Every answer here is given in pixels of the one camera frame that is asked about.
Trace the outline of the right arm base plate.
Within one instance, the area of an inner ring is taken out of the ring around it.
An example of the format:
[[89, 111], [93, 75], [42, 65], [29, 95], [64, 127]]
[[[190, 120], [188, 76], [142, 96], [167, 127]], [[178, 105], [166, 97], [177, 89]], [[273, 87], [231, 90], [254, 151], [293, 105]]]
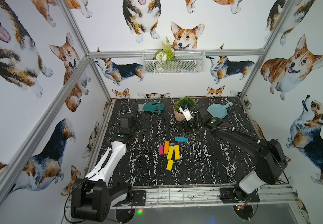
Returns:
[[236, 188], [220, 188], [220, 200], [223, 203], [257, 203], [260, 201], [257, 191], [254, 190], [251, 194], [247, 194], [239, 187]]

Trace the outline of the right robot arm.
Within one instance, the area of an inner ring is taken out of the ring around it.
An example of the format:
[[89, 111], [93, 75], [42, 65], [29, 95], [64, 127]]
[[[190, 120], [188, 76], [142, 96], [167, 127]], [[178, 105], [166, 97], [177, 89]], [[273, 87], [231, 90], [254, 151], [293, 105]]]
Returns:
[[182, 105], [178, 111], [185, 117], [182, 122], [185, 128], [194, 128], [203, 135], [232, 143], [251, 156], [255, 168], [234, 187], [237, 200], [244, 201], [256, 189], [275, 184], [284, 173], [288, 162], [277, 140], [267, 141], [241, 131], [225, 120], [213, 117], [203, 105]]

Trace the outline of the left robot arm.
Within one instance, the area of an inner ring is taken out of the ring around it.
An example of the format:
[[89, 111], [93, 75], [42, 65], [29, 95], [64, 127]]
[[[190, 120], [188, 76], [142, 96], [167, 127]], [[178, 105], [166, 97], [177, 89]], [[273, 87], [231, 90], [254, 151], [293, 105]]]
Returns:
[[83, 178], [76, 179], [71, 193], [71, 217], [76, 223], [85, 220], [103, 222], [112, 206], [132, 205], [132, 186], [118, 183], [109, 187], [109, 180], [122, 157], [127, 153], [136, 133], [137, 118], [133, 113], [119, 116], [119, 126], [108, 141], [108, 148], [96, 166]]

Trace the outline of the orange building block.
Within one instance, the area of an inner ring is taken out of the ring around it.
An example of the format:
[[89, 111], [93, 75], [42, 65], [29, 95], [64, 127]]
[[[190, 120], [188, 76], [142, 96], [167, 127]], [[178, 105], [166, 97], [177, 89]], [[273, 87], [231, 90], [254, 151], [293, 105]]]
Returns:
[[167, 155], [168, 153], [169, 153], [169, 141], [165, 141], [165, 143], [164, 143], [164, 151], [163, 151], [163, 153], [165, 154], [165, 155]]

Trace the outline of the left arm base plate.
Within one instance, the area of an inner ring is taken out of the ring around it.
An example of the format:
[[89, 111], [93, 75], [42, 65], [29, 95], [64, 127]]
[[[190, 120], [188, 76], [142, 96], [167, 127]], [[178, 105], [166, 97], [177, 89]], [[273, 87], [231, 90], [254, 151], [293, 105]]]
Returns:
[[129, 206], [144, 206], [146, 204], [146, 194], [145, 190], [133, 190]]

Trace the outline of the teal building block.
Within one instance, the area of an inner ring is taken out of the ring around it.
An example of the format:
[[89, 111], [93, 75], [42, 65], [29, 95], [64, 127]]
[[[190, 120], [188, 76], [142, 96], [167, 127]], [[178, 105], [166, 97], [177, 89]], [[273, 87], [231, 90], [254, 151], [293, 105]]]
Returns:
[[185, 137], [175, 137], [175, 141], [176, 142], [188, 143], [189, 139], [188, 138], [185, 138]]

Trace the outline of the yellow long block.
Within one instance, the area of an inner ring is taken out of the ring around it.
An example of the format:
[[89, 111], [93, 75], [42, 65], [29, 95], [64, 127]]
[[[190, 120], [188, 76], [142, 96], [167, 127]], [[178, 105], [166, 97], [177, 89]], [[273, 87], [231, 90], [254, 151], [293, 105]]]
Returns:
[[178, 145], [174, 146], [175, 160], [180, 160], [180, 149]]
[[169, 151], [168, 151], [168, 155], [167, 155], [168, 160], [172, 159], [173, 153], [174, 153], [174, 146], [170, 146]]

